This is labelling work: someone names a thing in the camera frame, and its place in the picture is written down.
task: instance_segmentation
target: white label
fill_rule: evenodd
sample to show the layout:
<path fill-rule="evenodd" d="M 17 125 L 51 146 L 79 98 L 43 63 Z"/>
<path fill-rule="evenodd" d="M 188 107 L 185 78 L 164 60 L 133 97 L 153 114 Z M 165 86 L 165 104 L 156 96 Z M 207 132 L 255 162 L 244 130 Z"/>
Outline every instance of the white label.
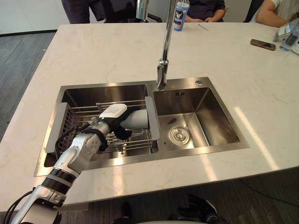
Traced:
<path fill-rule="evenodd" d="M 286 26 L 279 28 L 279 30 L 278 30 L 278 36 L 281 36 L 281 35 L 285 34 L 285 27 Z"/>
<path fill-rule="evenodd" d="M 127 110 L 127 105 L 125 104 L 113 104 L 109 106 L 103 113 L 101 113 L 100 118 L 118 118 Z"/>
<path fill-rule="evenodd" d="M 286 33 L 290 33 L 290 31 L 291 31 L 291 25 L 290 24 L 285 27 L 285 31 L 286 31 Z"/>

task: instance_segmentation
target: drain strainer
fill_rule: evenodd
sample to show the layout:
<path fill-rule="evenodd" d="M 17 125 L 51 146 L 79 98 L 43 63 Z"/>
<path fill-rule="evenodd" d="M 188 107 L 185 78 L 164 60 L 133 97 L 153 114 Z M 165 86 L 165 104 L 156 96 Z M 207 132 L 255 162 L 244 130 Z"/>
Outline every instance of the drain strainer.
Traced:
<path fill-rule="evenodd" d="M 169 132 L 170 140 L 176 145 L 184 145 L 189 139 L 189 132 L 183 127 L 174 127 Z"/>

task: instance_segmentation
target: person's hand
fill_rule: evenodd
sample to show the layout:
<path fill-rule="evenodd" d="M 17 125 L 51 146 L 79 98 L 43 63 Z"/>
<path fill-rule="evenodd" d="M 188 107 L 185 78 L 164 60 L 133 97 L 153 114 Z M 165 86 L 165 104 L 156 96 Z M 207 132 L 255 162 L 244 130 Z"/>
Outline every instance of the person's hand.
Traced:
<path fill-rule="evenodd" d="M 193 19 L 193 22 L 204 22 L 204 21 L 201 19 Z"/>
<path fill-rule="evenodd" d="M 214 18 L 208 17 L 205 22 L 217 22 Z"/>

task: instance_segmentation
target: white shirt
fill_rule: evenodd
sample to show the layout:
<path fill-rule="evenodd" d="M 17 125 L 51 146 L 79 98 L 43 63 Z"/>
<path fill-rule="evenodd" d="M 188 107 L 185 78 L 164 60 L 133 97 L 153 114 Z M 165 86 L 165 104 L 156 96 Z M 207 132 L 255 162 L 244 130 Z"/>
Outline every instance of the white shirt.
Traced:
<path fill-rule="evenodd" d="M 299 0 L 271 0 L 275 5 L 275 14 L 285 20 L 290 20 L 294 13 L 299 12 Z M 250 22 L 256 22 L 258 10 Z"/>

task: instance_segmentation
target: water bottle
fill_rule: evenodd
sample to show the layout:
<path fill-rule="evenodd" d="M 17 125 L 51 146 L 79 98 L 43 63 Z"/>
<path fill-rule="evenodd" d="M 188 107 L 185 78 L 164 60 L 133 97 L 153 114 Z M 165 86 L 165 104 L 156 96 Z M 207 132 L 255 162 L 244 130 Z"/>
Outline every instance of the water bottle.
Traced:
<path fill-rule="evenodd" d="M 174 15 L 174 25 L 173 29 L 176 31 L 181 31 L 187 16 L 188 9 L 190 7 L 189 0 L 178 0 L 176 12 Z"/>
<path fill-rule="evenodd" d="M 291 34 L 288 38 L 285 39 L 285 41 L 280 45 L 280 49 L 289 51 L 292 49 L 292 47 L 299 41 L 299 23 L 297 26 L 293 29 Z"/>

